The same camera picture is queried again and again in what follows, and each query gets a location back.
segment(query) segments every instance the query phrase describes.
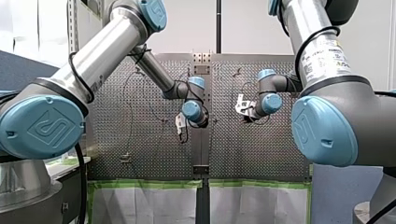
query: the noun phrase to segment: metal frame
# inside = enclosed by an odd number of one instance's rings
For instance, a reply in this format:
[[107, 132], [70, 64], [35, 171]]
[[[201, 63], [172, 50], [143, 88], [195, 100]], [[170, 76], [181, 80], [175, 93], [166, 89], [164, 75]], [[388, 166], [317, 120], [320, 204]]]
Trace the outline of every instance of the metal frame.
[[69, 38], [69, 53], [77, 52], [78, 48], [78, 24], [77, 24], [77, 0], [67, 1], [67, 29]]

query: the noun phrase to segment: white fabric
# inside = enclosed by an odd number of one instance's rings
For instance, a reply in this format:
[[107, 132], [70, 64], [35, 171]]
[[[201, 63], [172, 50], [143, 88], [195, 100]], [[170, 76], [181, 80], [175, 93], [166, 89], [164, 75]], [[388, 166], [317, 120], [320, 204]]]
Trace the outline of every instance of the white fabric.
[[11, 0], [13, 53], [38, 61], [38, 1]]
[[196, 189], [97, 189], [92, 224], [195, 224]]
[[38, 60], [56, 67], [67, 63], [67, 0], [39, 0]]
[[308, 189], [210, 188], [211, 223], [306, 224]]
[[0, 0], [0, 50], [13, 52], [14, 37], [11, 0]]

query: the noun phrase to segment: vertical metal pole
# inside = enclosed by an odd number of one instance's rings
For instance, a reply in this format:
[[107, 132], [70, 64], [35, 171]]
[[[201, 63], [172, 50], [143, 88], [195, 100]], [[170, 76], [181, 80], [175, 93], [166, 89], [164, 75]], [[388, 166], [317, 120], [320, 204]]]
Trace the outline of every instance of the vertical metal pole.
[[221, 53], [221, 0], [217, 0], [216, 53]]

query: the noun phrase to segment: metal pegboard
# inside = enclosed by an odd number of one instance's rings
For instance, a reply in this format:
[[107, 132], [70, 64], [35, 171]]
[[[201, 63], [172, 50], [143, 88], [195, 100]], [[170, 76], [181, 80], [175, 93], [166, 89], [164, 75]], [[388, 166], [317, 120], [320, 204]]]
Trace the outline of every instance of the metal pegboard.
[[[190, 54], [157, 59], [174, 79], [186, 80], [190, 74]], [[125, 59], [90, 110], [97, 156], [89, 179], [192, 179], [191, 142], [179, 143], [175, 125], [182, 103], [164, 100], [160, 89]]]
[[293, 69], [292, 56], [212, 55], [213, 120], [210, 177], [282, 181], [309, 180], [309, 162], [293, 143], [290, 112], [295, 99], [282, 93], [282, 109], [262, 126], [246, 124], [234, 106], [244, 87], [244, 98], [258, 91], [263, 68], [279, 74]]

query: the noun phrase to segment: white wall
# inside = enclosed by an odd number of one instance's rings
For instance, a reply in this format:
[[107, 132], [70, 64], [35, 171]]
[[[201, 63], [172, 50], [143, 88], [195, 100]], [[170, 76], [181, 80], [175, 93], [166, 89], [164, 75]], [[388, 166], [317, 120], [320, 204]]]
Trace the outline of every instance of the white wall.
[[148, 47], [156, 53], [209, 52], [216, 49], [215, 0], [164, 0], [166, 29]]
[[341, 44], [353, 71], [375, 90], [389, 89], [392, 0], [360, 0], [351, 21], [342, 27]]
[[[279, 21], [268, 16], [268, 0], [223, 1], [223, 52], [292, 54]], [[376, 90], [389, 87], [392, 0], [360, 0], [340, 41], [356, 74]]]
[[279, 21], [268, 15], [268, 0], [223, 0], [222, 52], [292, 54]]

